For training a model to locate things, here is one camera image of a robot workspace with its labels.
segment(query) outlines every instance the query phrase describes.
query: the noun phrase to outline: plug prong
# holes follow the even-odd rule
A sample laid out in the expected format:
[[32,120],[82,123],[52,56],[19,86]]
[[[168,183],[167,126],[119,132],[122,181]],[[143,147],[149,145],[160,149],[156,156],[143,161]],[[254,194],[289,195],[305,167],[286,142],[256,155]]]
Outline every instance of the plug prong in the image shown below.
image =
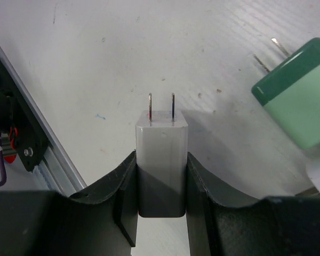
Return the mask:
[[267,68],[267,66],[266,66],[255,54],[253,55],[253,57],[254,57],[254,58],[256,59],[256,61],[262,66],[262,68],[265,69],[265,71],[266,71],[267,73],[270,72],[270,69]]
[[287,58],[290,56],[285,47],[283,47],[283,45],[276,38],[272,38],[271,41],[277,46],[277,48],[279,48],[281,52],[283,52],[284,55],[286,55]]
[[174,122],[174,93],[172,93],[172,122]]
[[149,121],[151,122],[151,93],[148,96],[148,102],[149,102]]

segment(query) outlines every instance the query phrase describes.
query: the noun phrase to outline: bolt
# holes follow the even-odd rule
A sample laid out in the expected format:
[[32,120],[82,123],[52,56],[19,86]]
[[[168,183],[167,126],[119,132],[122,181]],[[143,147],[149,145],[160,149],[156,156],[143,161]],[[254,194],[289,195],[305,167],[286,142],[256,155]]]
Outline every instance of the bolt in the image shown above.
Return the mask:
[[33,155],[33,149],[32,148],[24,149],[23,154],[25,156],[32,156]]

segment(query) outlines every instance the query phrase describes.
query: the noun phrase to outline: gray plastic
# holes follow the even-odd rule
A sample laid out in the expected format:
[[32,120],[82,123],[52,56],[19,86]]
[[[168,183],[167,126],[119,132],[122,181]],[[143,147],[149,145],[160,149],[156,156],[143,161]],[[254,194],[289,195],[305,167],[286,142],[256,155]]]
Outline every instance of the gray plastic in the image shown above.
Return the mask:
[[185,214],[188,124],[180,111],[142,112],[136,124],[139,214],[175,218]]

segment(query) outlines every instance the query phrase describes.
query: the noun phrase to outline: light green plastic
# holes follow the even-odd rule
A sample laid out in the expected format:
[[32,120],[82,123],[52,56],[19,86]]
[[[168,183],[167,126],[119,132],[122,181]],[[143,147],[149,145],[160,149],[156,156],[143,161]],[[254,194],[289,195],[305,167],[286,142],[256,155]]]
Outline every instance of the light green plastic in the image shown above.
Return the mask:
[[302,149],[320,143],[320,65],[264,108]]

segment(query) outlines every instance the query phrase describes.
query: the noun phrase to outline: black bracket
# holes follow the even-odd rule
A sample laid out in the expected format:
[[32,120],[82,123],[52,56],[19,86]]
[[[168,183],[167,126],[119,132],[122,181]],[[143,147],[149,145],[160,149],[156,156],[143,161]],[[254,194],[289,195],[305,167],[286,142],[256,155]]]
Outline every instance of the black bracket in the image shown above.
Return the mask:
[[[138,223],[137,175],[133,151],[69,198],[54,191],[0,191],[0,255],[130,256]],[[320,255],[320,198],[256,201],[241,191],[225,194],[226,185],[188,153],[191,256]],[[234,197],[232,206],[225,197]]]
[[43,159],[48,139],[12,77],[0,61],[0,132],[12,134],[12,145],[25,169]]

